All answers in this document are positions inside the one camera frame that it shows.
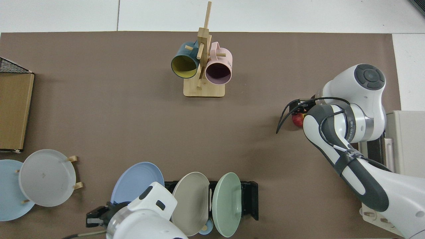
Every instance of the blue plate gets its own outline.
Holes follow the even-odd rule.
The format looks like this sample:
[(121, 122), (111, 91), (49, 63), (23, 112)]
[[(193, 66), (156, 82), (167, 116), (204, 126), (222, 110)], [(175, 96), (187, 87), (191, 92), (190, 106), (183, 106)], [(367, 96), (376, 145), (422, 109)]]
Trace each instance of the blue plate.
[(34, 206), (26, 200), (19, 187), (19, 174), (22, 163), (16, 160), (0, 160), (0, 221), (10, 221), (22, 217)]
[(164, 177), (159, 168), (151, 162), (140, 162), (127, 169), (115, 184), (111, 202), (131, 202), (140, 196), (151, 183), (164, 186)]

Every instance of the white plate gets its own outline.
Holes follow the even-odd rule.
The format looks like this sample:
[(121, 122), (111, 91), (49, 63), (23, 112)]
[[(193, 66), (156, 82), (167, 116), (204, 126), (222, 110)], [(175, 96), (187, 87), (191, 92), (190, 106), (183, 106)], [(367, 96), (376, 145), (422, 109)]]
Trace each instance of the white plate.
[(71, 162), (52, 149), (28, 156), (19, 173), (19, 186), (26, 198), (44, 207), (65, 202), (74, 191), (75, 180)]
[(173, 196), (177, 207), (171, 221), (186, 236), (197, 234), (208, 220), (208, 186), (207, 177), (199, 172), (184, 176), (176, 185)]

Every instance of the apple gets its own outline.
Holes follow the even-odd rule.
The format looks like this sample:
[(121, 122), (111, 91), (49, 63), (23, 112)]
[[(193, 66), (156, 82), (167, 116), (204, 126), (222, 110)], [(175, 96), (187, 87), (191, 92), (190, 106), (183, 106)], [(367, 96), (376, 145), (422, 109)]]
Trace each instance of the apple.
[(305, 116), (306, 114), (303, 114), (303, 113), (295, 113), (292, 115), (292, 122), (294, 123), (294, 125), (302, 128)]

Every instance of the mug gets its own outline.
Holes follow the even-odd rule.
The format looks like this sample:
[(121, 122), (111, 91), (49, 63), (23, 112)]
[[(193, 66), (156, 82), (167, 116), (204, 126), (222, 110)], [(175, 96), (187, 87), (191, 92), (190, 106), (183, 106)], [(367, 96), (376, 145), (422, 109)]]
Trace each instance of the mug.
[(171, 61), (171, 69), (177, 76), (186, 79), (196, 74), (199, 66), (199, 60), (196, 58), (198, 50), (198, 41), (185, 42), (180, 46)]
[(218, 42), (211, 44), (210, 58), (205, 67), (205, 77), (215, 85), (223, 85), (232, 78), (232, 53), (220, 48)]

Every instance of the plate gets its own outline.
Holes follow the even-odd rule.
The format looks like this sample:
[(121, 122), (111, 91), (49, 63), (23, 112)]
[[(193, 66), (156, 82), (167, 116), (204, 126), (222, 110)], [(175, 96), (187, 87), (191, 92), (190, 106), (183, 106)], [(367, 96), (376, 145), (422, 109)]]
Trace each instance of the plate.
[(10, 221), (22, 217), (31, 210), (34, 202), (22, 203), (27, 198), (19, 187), (19, 174), (22, 163), (16, 160), (0, 160), (0, 221)]
[(208, 235), (214, 228), (214, 223), (211, 220), (211, 218), (208, 219), (207, 223), (205, 223), (205, 226), (202, 227), (202, 229), (199, 231), (199, 234), (201, 235)]
[(43, 207), (57, 206), (68, 200), (75, 180), (75, 170), (67, 156), (52, 149), (28, 156), (19, 173), (23, 194)]
[(110, 197), (111, 202), (131, 202), (140, 196), (151, 183), (164, 186), (164, 177), (159, 168), (151, 162), (140, 162), (129, 167), (119, 177)]
[(197, 234), (208, 220), (207, 177), (199, 172), (184, 176), (176, 185), (173, 196), (177, 200), (171, 221), (186, 236)]
[(235, 173), (220, 178), (212, 196), (212, 219), (218, 232), (231, 237), (242, 217), (241, 181)]

